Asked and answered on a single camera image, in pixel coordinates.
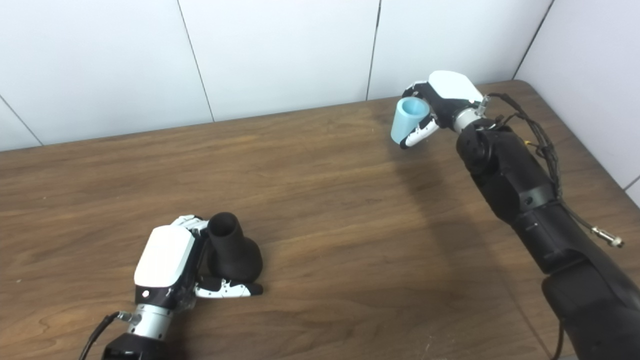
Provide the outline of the white and black right hand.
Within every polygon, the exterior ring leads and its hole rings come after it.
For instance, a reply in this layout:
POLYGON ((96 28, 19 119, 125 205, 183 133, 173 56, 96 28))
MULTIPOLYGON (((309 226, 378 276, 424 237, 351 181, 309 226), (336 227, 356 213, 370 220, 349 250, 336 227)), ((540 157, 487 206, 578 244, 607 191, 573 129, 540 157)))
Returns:
POLYGON ((489 102, 466 75, 449 70, 436 70, 427 80, 416 80, 402 92, 401 98, 423 100, 429 107, 427 114, 399 142, 402 150, 415 146, 438 129, 462 133, 471 123, 485 117, 489 102))

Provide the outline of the white and black left hand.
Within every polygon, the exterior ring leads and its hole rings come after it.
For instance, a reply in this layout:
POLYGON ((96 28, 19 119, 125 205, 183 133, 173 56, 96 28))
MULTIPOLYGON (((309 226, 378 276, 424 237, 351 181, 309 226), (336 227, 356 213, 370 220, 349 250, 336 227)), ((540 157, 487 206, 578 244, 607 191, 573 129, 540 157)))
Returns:
POLYGON ((261 250, 235 214, 182 215, 151 231, 134 272, 135 304, 183 312, 198 298, 260 296, 262 271, 261 250))

